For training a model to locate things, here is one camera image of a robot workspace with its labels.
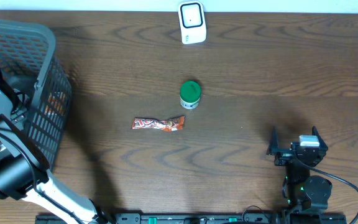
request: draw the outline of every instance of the gray plastic basket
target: gray plastic basket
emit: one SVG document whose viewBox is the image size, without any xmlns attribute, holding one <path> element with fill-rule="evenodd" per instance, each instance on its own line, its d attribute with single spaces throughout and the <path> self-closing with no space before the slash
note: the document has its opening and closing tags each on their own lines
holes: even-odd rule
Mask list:
<svg viewBox="0 0 358 224">
<path fill-rule="evenodd" d="M 55 46 L 48 27 L 0 20 L 0 69 L 4 79 L 33 77 L 34 95 L 23 114 L 22 131 L 34 140 L 51 167 L 71 101 L 71 86 L 54 56 Z"/>
</svg>

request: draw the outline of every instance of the orange wrapper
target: orange wrapper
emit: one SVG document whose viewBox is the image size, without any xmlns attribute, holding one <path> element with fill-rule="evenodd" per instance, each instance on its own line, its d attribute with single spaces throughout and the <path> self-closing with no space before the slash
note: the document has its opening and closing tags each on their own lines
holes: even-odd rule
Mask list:
<svg viewBox="0 0 358 224">
<path fill-rule="evenodd" d="M 172 118 L 168 120 L 156 120 L 156 119 L 145 119 L 145 118 L 135 118 L 132 123 L 131 129 L 147 129 L 154 128 L 160 129 L 162 131 L 176 131 L 182 130 L 183 124 L 185 123 L 185 117 L 181 116 L 179 118 Z"/>
</svg>

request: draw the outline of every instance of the wooden table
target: wooden table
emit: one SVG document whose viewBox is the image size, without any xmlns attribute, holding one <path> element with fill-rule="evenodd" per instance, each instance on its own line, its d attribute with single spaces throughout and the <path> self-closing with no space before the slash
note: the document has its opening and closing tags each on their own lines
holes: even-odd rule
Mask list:
<svg viewBox="0 0 358 224">
<path fill-rule="evenodd" d="M 73 105 L 54 174 L 112 211 L 278 209 L 283 167 L 266 156 L 272 126 L 289 146 L 313 125 L 329 146 L 318 168 L 358 186 L 358 15 L 206 13 L 205 42 L 183 45 L 177 13 L 0 11 L 57 37 Z M 186 80 L 202 86 L 180 106 Z M 135 117 L 186 116 L 174 133 L 130 130 Z M 348 221 L 358 194 L 333 180 L 330 212 Z M 47 211 L 0 200 L 0 222 Z"/>
</svg>

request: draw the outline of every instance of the white wall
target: white wall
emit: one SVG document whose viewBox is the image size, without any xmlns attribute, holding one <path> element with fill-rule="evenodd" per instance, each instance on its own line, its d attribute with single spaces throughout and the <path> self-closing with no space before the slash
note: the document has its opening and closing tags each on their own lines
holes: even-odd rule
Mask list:
<svg viewBox="0 0 358 224">
<path fill-rule="evenodd" d="M 207 12 L 358 13 L 358 0 L 200 0 Z M 181 0 L 0 0 L 0 9 L 176 11 Z"/>
</svg>

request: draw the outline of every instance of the jar with green lid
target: jar with green lid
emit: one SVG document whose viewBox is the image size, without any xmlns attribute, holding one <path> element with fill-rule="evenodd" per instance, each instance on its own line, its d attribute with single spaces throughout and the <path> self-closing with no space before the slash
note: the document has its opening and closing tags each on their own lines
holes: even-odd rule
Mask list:
<svg viewBox="0 0 358 224">
<path fill-rule="evenodd" d="M 180 104 L 186 109 L 194 109 L 201 98 L 201 87 L 194 81 L 185 82 L 180 88 Z"/>
</svg>

